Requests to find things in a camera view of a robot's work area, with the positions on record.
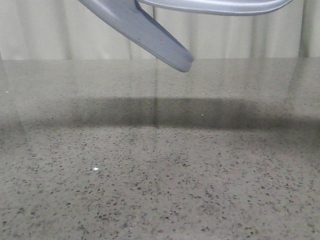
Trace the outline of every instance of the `white curtain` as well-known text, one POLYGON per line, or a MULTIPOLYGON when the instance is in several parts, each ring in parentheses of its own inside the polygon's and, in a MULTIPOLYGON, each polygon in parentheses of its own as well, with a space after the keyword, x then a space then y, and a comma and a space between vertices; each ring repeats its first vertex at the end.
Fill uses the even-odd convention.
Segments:
MULTIPOLYGON (((142 7, 197 59, 320 57, 320 0, 242 17, 142 7)), ((0 0, 0 52, 5 60, 154 58, 77 0, 0 0)))

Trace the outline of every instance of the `silver plastic part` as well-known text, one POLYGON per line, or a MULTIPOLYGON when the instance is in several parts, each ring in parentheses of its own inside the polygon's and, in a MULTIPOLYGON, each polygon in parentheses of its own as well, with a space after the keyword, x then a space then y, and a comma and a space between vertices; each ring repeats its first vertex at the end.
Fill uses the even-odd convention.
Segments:
POLYGON ((251 16, 282 8, 292 0, 79 0, 101 20, 171 67, 188 72, 194 57, 138 2, 177 11, 251 16))

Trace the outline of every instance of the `gray stone surface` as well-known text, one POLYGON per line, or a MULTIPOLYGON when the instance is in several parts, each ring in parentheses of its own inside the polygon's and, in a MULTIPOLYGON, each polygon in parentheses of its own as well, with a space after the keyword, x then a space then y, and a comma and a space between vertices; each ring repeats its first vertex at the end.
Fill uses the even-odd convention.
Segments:
POLYGON ((0 239, 320 239, 319 66, 3 61, 0 239))

